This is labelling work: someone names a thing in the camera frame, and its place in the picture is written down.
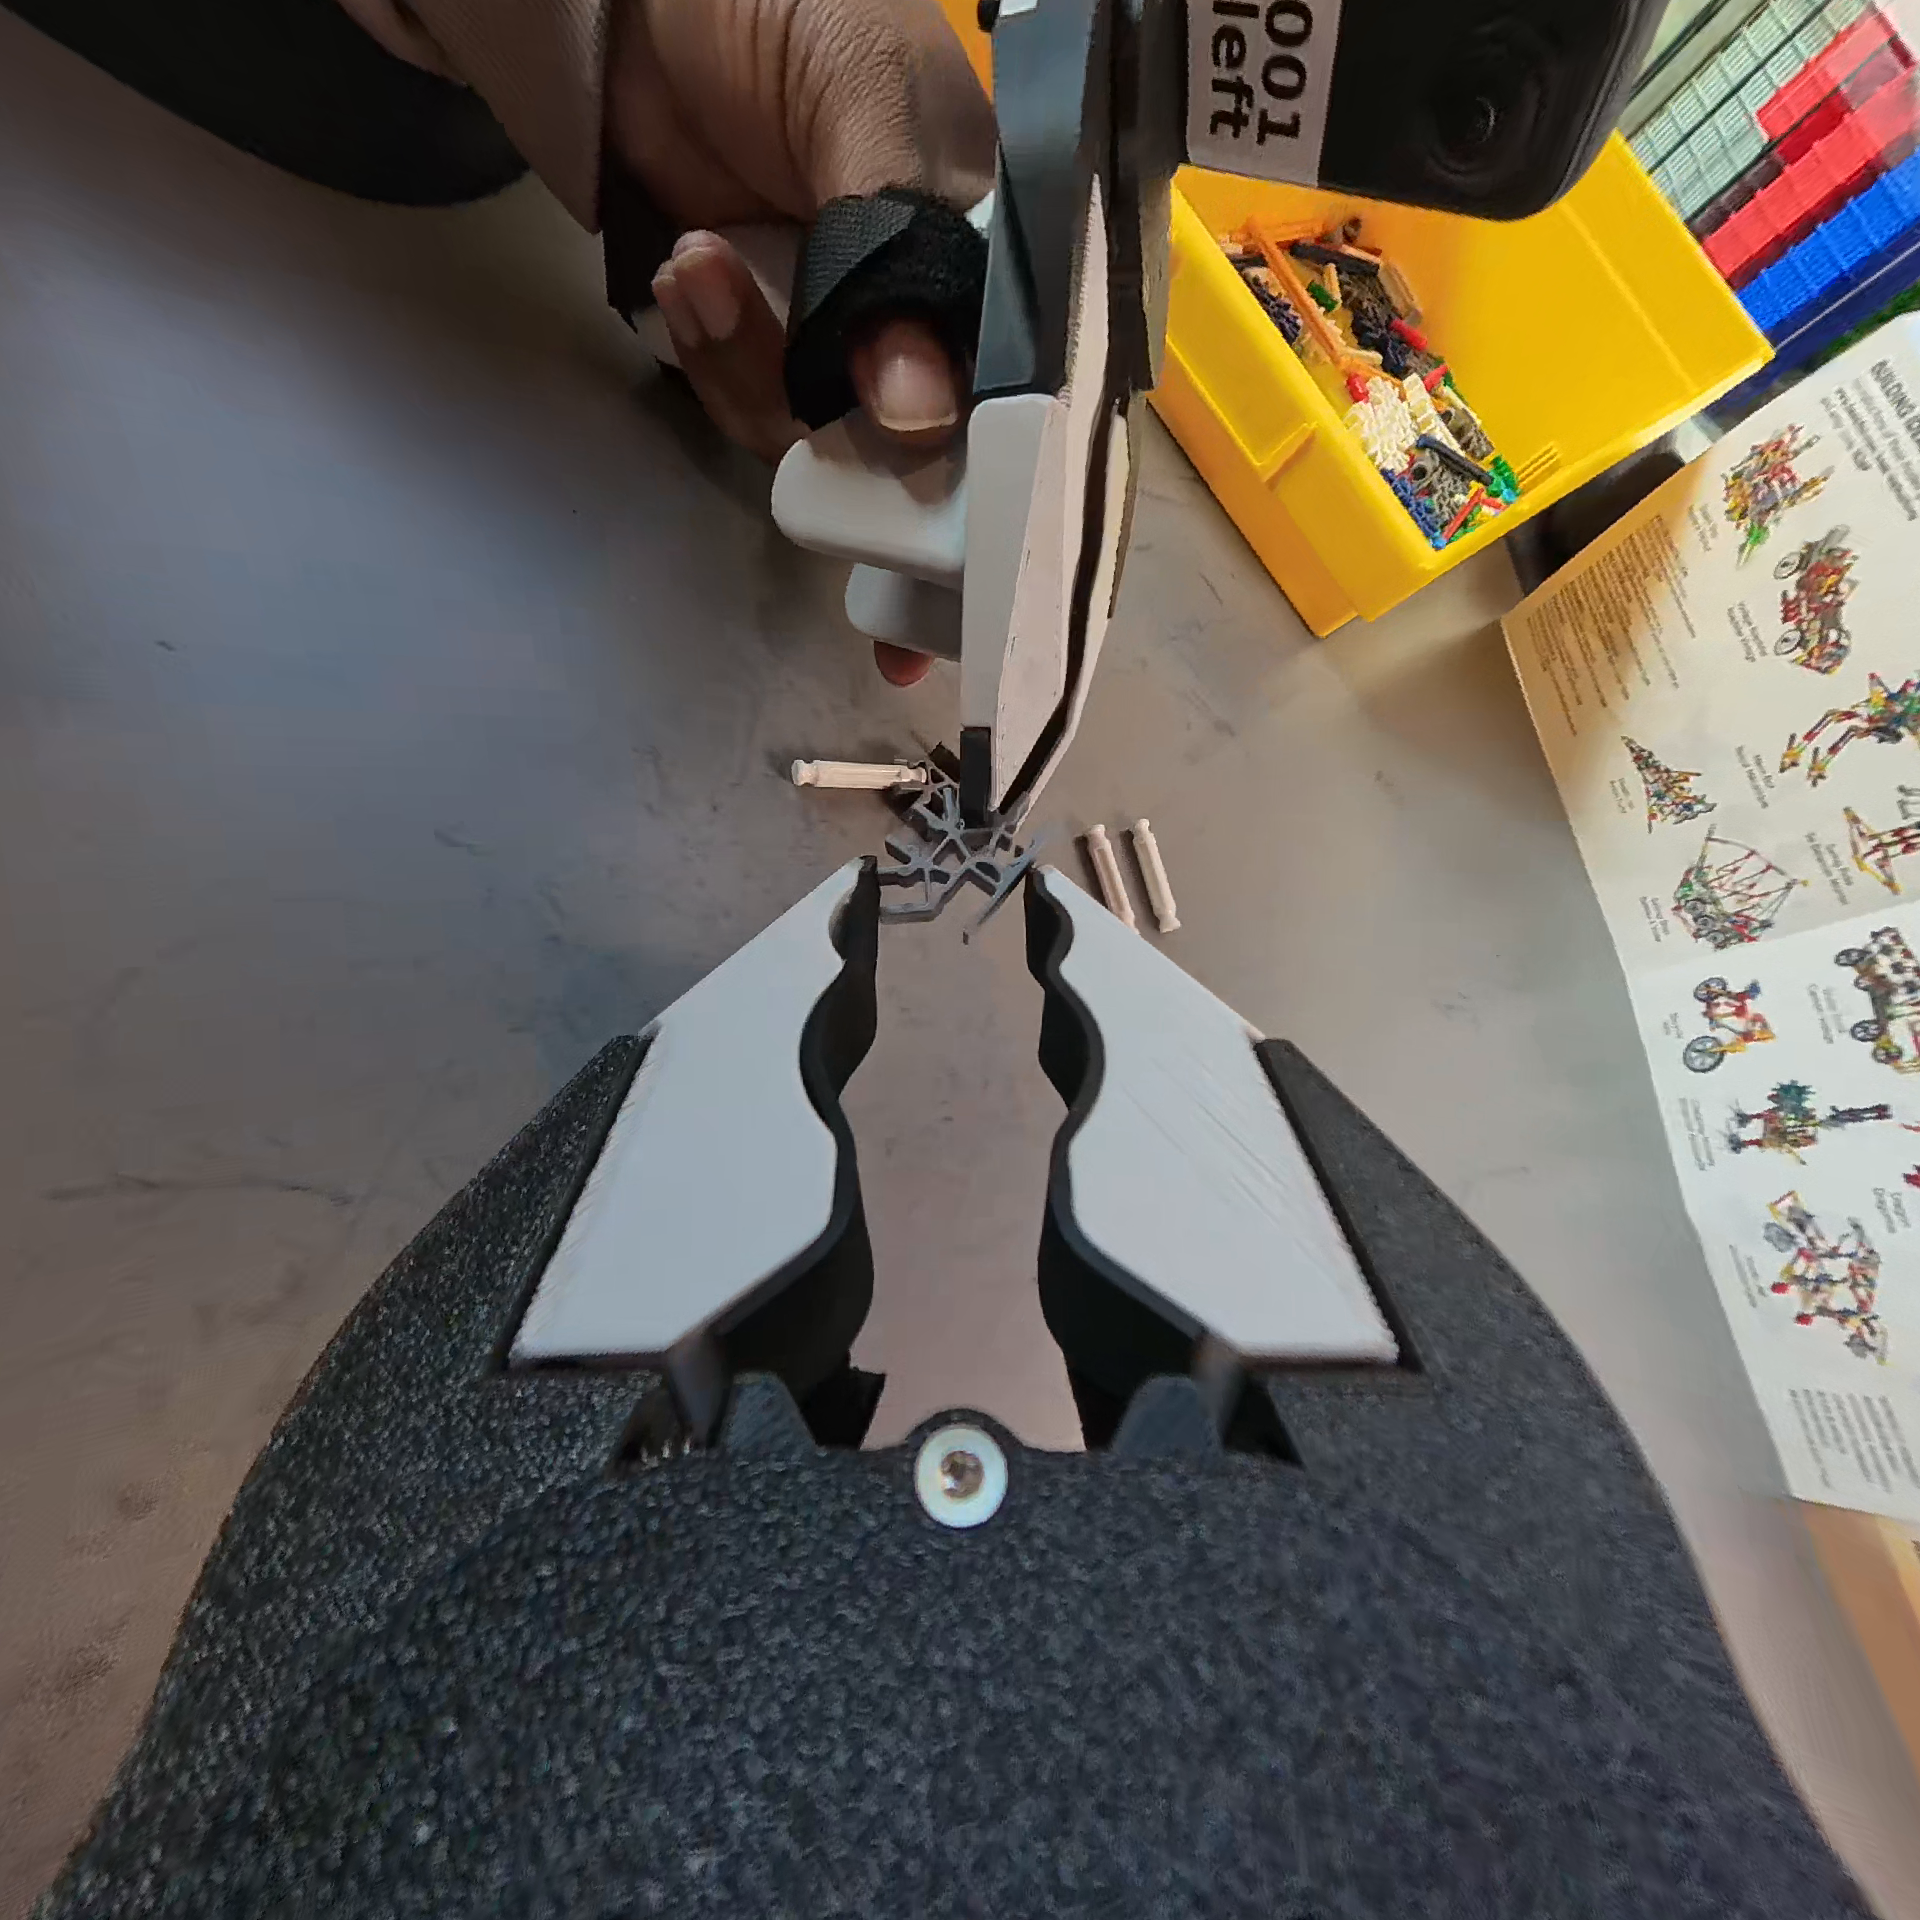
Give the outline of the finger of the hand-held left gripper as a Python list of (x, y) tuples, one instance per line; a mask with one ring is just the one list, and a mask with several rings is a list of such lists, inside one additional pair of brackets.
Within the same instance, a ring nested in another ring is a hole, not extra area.
[(1111, 208), (1090, 181), (1058, 392), (978, 397), (964, 450), (963, 813), (1008, 818), (1063, 756), (1094, 650), (1078, 593), (1111, 504)]
[(1040, 610), (1020, 615), (1020, 798), (1046, 792), (1085, 719), (1135, 530), (1142, 410), (1165, 358), (1167, 194), (1094, 194), (1074, 263), (1063, 455), (1026, 520)]

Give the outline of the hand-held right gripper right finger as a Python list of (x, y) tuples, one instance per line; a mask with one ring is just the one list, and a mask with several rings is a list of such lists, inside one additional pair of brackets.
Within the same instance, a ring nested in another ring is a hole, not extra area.
[(1065, 1103), (1047, 1153), (1040, 1308), (1090, 1453), (1284, 1453), (1257, 1383), (1385, 1373), (1402, 1328), (1275, 1076), (1270, 1042), (1046, 867), (1025, 884), (1046, 993), (1040, 1069)]

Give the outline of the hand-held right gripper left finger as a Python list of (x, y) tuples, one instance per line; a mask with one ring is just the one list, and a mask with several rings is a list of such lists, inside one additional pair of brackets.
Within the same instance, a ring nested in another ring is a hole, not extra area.
[(877, 860), (853, 860), (643, 1033), (512, 1333), (514, 1371), (643, 1371), (698, 1451), (747, 1373), (812, 1399), (872, 1308), (845, 1088), (877, 1042)]

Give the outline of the pile of colourful building pieces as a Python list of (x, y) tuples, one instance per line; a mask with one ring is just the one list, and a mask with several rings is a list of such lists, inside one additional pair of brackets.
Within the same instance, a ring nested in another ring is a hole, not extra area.
[(1216, 244), (1430, 548), (1520, 504), (1516, 466), (1360, 215), (1315, 231), (1251, 215)]

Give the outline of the yellow plastic bin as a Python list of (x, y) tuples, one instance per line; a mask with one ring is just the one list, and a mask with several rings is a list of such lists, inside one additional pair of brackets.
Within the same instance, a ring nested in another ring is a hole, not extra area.
[[(1611, 135), (1638, 2), (1184, 2), (1191, 161), (1149, 251), (1151, 405), (1309, 633), (1399, 609), (1757, 370), (1762, 334)], [(1418, 534), (1356, 426), (1304, 268), (1300, 358), (1227, 254), (1360, 215), (1520, 492)]]

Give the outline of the grey desk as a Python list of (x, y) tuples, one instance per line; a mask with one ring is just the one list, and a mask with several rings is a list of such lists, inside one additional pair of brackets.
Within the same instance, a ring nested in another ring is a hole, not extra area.
[[(363, 1288), (620, 1030), (881, 838), (884, 688), (771, 471), (537, 181), (340, 200), (3, 20), (3, 1918), (85, 1831)], [(1151, 818), (1167, 954), (1584, 1351), (1886, 1918), (1917, 1779), (1781, 1501), (1504, 553), (1314, 638), (1149, 424), (1046, 855)]]

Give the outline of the person's left hand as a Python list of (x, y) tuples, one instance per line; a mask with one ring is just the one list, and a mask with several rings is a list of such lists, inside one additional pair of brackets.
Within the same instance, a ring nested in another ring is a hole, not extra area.
[(889, 187), (972, 208), (996, 120), (939, 2), (343, 2), (384, 50), (466, 85), (590, 232), (616, 187), (662, 222), (648, 268), (707, 420), (778, 463), (802, 437), (782, 328), (727, 242)]

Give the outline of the folded building instruction booklet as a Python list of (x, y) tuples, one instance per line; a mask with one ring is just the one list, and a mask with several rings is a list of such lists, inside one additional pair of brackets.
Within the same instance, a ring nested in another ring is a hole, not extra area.
[(1788, 1492), (1917, 1526), (1917, 317), (1504, 643)]

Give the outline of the stack of clear storage boxes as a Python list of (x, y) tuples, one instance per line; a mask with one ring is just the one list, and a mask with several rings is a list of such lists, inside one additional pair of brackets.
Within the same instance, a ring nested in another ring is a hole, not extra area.
[(1655, 38), (1622, 110), (1642, 167), (1743, 171), (1770, 136), (1760, 110), (1872, 2), (1702, 2)]

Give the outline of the stack of red storage boxes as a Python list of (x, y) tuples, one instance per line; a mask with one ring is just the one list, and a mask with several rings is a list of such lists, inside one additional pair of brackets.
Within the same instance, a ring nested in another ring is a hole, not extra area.
[(1702, 247), (1733, 287), (1913, 155), (1917, 55), (1896, 18), (1864, 6), (1760, 105), (1760, 132), (1760, 161), (1702, 213)]

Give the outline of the stack of blue storage boxes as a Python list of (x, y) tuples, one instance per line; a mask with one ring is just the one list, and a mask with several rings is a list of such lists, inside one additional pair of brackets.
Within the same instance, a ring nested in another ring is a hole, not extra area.
[(1784, 259), (1762, 268), (1739, 302), (1784, 342), (1821, 328), (1848, 298), (1917, 260), (1917, 155), (1883, 175)]

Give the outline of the building set cardboard box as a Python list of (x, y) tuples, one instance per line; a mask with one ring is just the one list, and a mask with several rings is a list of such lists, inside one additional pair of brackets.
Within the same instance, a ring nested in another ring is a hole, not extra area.
[(1838, 1504), (1797, 1507), (1896, 1725), (1917, 1741), (1917, 1526)]

